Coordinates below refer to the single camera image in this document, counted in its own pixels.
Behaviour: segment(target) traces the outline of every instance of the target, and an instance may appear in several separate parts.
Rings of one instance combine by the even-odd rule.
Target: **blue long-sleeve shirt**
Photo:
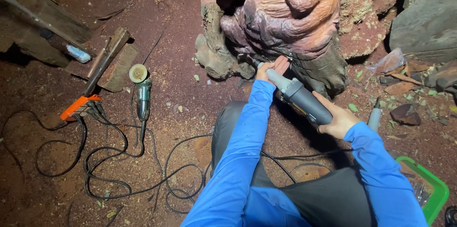
[[[269,82],[254,82],[227,149],[182,227],[310,227],[280,190],[250,186],[265,140],[274,90]],[[411,185],[379,135],[360,122],[344,140],[352,142],[378,226],[427,226]]]

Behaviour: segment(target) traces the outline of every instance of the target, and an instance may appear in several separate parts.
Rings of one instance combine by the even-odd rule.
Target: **dirt ground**
[[[135,38],[134,45],[140,50],[138,63],[151,49],[151,46],[164,31],[164,35],[146,61],[151,73],[153,88],[151,91],[151,118],[148,127],[154,132],[156,150],[163,167],[173,146],[187,137],[207,134],[220,109],[229,101],[245,100],[248,95],[248,84],[240,85],[240,78],[229,78],[225,82],[215,82],[206,76],[205,71],[192,60],[194,42],[202,31],[200,0],[56,0],[68,11],[84,20],[88,26],[102,35],[111,35],[120,26],[126,27]],[[128,7],[121,14],[108,21],[96,21],[92,16],[103,16],[120,8]],[[376,61],[386,55],[384,47],[375,50],[368,59]],[[351,79],[365,66],[363,64],[349,67]],[[20,109],[30,109],[37,113],[46,126],[59,123],[59,114],[79,97],[84,82],[65,72],[62,68],[46,66],[39,61],[25,59],[20,64],[0,61],[0,123],[6,117]],[[103,105],[108,119],[112,122],[130,124],[131,83],[126,82],[125,91],[112,94],[102,90]],[[379,83],[370,81],[367,91],[355,97],[351,90],[346,90],[335,98],[339,106],[348,107],[349,103],[358,108],[355,114],[367,120],[372,104],[370,94],[381,96],[386,104],[400,105],[410,101],[426,100],[418,112],[422,118],[420,126],[400,126],[392,124],[384,108],[380,126],[380,136],[388,150],[415,159],[449,187],[449,199],[445,207],[457,203],[457,185],[455,183],[457,168],[457,125],[456,115],[449,111],[454,103],[446,94],[428,95],[424,93],[409,94],[392,99],[384,93]],[[443,126],[426,111],[434,110],[448,116],[449,125]],[[38,165],[46,173],[58,173],[71,165],[78,148],[80,129],[71,124],[58,131],[45,131],[37,125],[29,113],[19,113],[8,121],[4,130],[4,142],[18,158],[24,175],[14,159],[0,147],[0,223],[3,226],[106,226],[107,215],[123,206],[111,226],[179,226],[184,214],[172,212],[165,205],[168,193],[163,185],[160,188],[157,208],[154,211],[154,199],[148,202],[155,190],[115,200],[92,199],[83,191],[84,172],[82,161],[92,149],[104,144],[105,127],[89,117],[84,119],[88,132],[87,142],[82,158],[73,170],[67,174],[48,178],[39,175],[34,166],[37,148],[48,140],[65,140],[71,145],[52,143],[46,145],[38,157]],[[129,138],[129,144],[135,139],[134,129],[123,127]],[[120,148],[123,142],[115,130],[110,129],[108,144]],[[106,161],[97,168],[95,174],[105,178],[114,178],[127,182],[133,191],[146,189],[160,181],[159,168],[153,157],[151,137],[146,136],[146,152],[140,158],[129,158],[124,161]],[[335,142],[316,133],[305,119],[296,116],[292,110],[275,101],[271,110],[269,128],[264,149],[275,156],[308,155],[335,148],[349,148],[345,142]],[[178,169],[188,163],[197,163],[194,155],[194,141],[180,145],[170,158],[167,172]],[[129,147],[129,152],[138,153],[139,149]],[[104,156],[104,152],[94,155],[95,160]],[[266,171],[273,183],[283,186],[292,183],[290,179],[270,160],[265,159]],[[309,162],[323,164],[331,169],[350,164],[348,155],[334,154],[328,158],[314,158]],[[302,163],[298,160],[282,162],[291,170]],[[293,173],[295,177],[306,171],[300,168]],[[183,189],[191,194],[200,185],[201,177],[195,168],[185,168],[170,179],[171,188]],[[125,194],[127,190],[117,184],[92,181],[91,190],[97,195]],[[169,204],[178,211],[191,208],[189,200],[178,200],[172,196]],[[443,211],[433,226],[443,226]]]

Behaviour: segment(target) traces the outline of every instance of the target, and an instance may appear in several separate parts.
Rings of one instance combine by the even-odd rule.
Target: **carved wooden sculpture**
[[[227,47],[235,50],[234,56],[249,54],[264,61],[288,56],[298,78],[325,95],[337,94],[348,84],[347,64],[338,55],[340,0],[217,0],[217,4],[224,10],[220,28],[231,41]]]

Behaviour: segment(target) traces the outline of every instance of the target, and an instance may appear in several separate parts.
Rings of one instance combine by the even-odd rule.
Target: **green basket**
[[[427,171],[427,169],[423,168],[420,164],[415,163],[414,160],[410,159],[409,157],[399,156],[395,160],[398,163],[402,162],[411,168],[413,172],[424,178],[425,181],[427,181],[433,187],[433,192],[428,198],[428,202],[425,204],[425,206],[422,207],[422,211],[426,217],[427,224],[431,226],[435,218],[437,218],[437,215],[443,207],[444,203],[447,201],[447,198],[449,197],[449,189],[447,185],[436,176],[434,176],[431,172]]]

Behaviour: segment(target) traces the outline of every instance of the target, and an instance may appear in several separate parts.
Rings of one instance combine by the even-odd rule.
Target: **gray pants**
[[[216,120],[211,144],[212,166],[216,168],[227,148],[235,124],[247,102],[232,101]],[[376,221],[359,172],[354,167],[332,171],[317,180],[277,188],[268,178],[262,157],[255,167],[251,186],[277,188],[295,204],[313,227],[370,227]]]

